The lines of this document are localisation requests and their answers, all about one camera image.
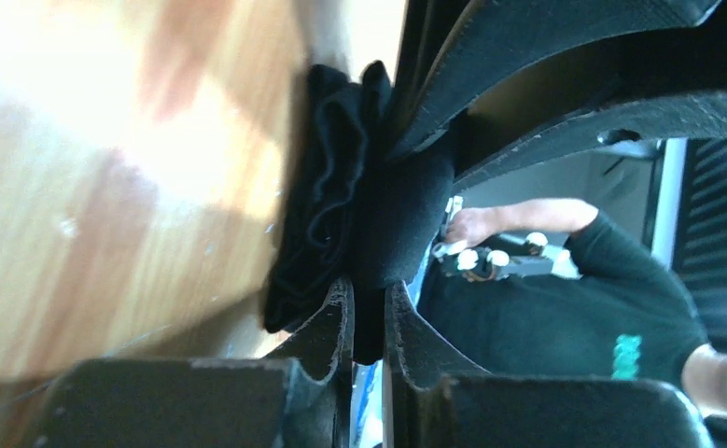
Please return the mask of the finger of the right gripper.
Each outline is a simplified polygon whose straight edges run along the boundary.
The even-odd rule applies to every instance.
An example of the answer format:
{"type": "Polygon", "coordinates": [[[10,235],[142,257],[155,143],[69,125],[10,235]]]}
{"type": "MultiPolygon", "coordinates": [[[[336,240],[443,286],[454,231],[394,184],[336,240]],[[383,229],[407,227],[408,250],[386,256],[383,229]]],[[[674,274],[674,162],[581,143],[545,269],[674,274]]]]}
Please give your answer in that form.
{"type": "Polygon", "coordinates": [[[482,156],[454,181],[454,190],[471,189],[512,171],[603,149],[623,141],[670,138],[727,139],[727,90],[688,91],[575,111],[496,145],[483,131],[467,150],[482,156]]]}
{"type": "Polygon", "coordinates": [[[603,39],[703,23],[716,1],[411,1],[387,112],[387,158],[428,147],[521,69],[603,39]]]}

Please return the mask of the black underwear white waistband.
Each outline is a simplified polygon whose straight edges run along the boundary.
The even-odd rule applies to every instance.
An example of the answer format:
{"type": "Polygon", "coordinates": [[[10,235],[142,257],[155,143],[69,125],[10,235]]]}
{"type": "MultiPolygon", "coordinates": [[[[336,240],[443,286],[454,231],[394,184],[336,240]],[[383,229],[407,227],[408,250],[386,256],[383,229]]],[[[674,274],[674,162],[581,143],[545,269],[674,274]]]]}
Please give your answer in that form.
{"type": "Polygon", "coordinates": [[[354,288],[353,358],[384,351],[384,292],[410,283],[442,221],[454,180],[455,132],[405,160],[385,160],[384,115],[392,93],[381,62],[359,81],[324,65],[306,78],[307,140],[287,196],[264,325],[295,330],[345,276],[354,288]]]}

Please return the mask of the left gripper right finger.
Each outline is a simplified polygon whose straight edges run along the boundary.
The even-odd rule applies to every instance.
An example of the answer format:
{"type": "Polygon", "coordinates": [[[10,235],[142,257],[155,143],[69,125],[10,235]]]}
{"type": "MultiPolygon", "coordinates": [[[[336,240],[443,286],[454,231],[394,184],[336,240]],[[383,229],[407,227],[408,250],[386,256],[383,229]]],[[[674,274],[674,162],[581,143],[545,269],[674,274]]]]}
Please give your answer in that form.
{"type": "Polygon", "coordinates": [[[404,283],[383,298],[386,447],[714,444],[700,413],[671,385],[497,376],[429,326],[404,283]]]}

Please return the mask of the person second hand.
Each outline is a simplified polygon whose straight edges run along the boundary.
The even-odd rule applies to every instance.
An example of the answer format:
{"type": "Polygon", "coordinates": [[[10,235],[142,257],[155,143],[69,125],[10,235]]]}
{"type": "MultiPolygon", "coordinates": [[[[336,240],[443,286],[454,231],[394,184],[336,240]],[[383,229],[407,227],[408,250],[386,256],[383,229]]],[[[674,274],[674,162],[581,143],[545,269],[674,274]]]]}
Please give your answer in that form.
{"type": "Polygon", "coordinates": [[[682,390],[702,416],[727,419],[727,354],[704,344],[684,363],[682,390]]]}

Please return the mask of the person hand in background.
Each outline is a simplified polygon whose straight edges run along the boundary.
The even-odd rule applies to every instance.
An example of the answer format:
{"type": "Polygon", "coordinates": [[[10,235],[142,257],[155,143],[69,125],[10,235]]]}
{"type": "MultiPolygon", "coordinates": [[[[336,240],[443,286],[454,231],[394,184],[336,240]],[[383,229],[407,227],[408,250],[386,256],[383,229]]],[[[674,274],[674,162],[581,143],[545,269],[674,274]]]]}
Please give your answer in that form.
{"type": "Polygon", "coordinates": [[[445,243],[476,246],[500,231],[500,212],[497,207],[463,208],[451,219],[445,243]]]}

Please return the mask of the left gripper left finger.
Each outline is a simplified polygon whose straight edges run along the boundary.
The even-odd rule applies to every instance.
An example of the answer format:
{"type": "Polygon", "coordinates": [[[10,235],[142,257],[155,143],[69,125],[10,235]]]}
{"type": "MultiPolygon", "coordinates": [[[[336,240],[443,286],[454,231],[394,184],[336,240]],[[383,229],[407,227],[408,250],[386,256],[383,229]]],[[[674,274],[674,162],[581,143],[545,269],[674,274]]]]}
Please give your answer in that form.
{"type": "Polygon", "coordinates": [[[346,447],[354,295],[337,279],[318,310],[257,359],[96,358],[59,377],[33,447],[346,447]]]}

